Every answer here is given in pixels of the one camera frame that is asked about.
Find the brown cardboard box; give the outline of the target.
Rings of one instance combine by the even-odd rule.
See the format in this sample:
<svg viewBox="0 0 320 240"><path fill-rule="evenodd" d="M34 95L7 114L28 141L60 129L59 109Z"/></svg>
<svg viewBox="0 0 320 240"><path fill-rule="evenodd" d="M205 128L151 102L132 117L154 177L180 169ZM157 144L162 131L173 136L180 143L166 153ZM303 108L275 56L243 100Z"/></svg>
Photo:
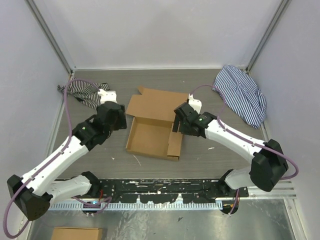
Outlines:
<svg viewBox="0 0 320 240"><path fill-rule="evenodd" d="M173 132L174 110L184 103L188 93L138 87L126 114L133 117L126 151L135 155L178 161L183 135Z"/></svg>

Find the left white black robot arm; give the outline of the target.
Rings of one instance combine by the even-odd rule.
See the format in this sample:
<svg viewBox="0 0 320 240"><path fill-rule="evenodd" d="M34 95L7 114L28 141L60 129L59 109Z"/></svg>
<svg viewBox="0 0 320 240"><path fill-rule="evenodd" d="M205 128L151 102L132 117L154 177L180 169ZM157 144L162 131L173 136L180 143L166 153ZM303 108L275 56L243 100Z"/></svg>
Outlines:
<svg viewBox="0 0 320 240"><path fill-rule="evenodd" d="M43 162L21 177L14 174L7 180L15 205L29 221L34 221L56 202L83 195L97 197L101 183L90 171L58 183L55 180L76 160L102 145L112 132L126 128L123 104L106 101L98 106L96 114L79 123L71 136Z"/></svg>

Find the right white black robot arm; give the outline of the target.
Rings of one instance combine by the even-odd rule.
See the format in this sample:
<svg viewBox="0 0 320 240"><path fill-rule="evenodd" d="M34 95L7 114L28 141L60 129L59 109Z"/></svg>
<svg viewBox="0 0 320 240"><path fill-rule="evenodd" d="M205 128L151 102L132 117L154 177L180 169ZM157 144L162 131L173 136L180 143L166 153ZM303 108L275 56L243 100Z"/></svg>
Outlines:
<svg viewBox="0 0 320 240"><path fill-rule="evenodd" d="M245 135L209 112L198 113L188 102L174 113L173 132L218 142L249 162L249 167L230 169L218 180L217 188L225 197L244 187L270 192L289 169L280 144L273 139L265 142Z"/></svg>

